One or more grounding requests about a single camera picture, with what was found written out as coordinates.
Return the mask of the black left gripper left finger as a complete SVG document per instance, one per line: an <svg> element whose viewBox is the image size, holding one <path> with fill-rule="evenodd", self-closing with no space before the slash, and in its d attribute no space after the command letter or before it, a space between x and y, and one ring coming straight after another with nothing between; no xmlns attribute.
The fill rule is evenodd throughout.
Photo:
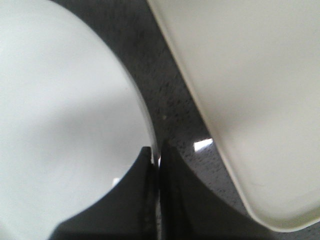
<svg viewBox="0 0 320 240"><path fill-rule="evenodd" d="M156 187L152 150L141 148L132 167L103 198L60 223L52 240L155 240Z"/></svg>

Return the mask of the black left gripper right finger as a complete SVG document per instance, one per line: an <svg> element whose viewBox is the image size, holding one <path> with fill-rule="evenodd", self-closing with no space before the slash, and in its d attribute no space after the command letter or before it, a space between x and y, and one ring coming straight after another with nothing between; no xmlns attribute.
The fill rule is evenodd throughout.
<svg viewBox="0 0 320 240"><path fill-rule="evenodd" d="M159 167L162 236L166 240L270 240L270 231L244 216L193 173L164 141Z"/></svg>

